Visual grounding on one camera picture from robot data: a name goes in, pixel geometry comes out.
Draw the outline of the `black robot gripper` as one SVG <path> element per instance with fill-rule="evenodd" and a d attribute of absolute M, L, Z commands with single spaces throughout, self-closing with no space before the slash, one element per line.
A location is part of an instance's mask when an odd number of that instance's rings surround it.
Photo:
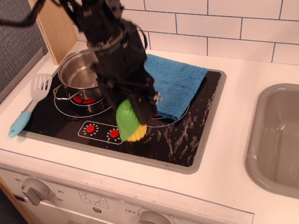
<path fill-rule="evenodd" d="M 98 62 L 93 66 L 104 97 L 114 111 L 126 99 L 138 118 L 145 125 L 157 114 L 161 94 L 154 89 L 154 79 L 145 71 L 145 49 L 148 41 L 139 27 L 122 21 L 118 37 L 111 46 L 93 47 Z"/>

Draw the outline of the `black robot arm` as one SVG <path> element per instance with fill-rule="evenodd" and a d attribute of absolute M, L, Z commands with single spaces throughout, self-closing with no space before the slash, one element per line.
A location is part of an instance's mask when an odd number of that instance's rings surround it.
<path fill-rule="evenodd" d="M 141 124 L 157 113 L 154 79 L 145 71 L 147 41 L 138 27 L 122 18 L 120 0 L 57 0 L 78 30 L 85 35 L 87 48 L 97 61 L 92 69 L 97 82 L 114 110 L 130 101 Z"/>

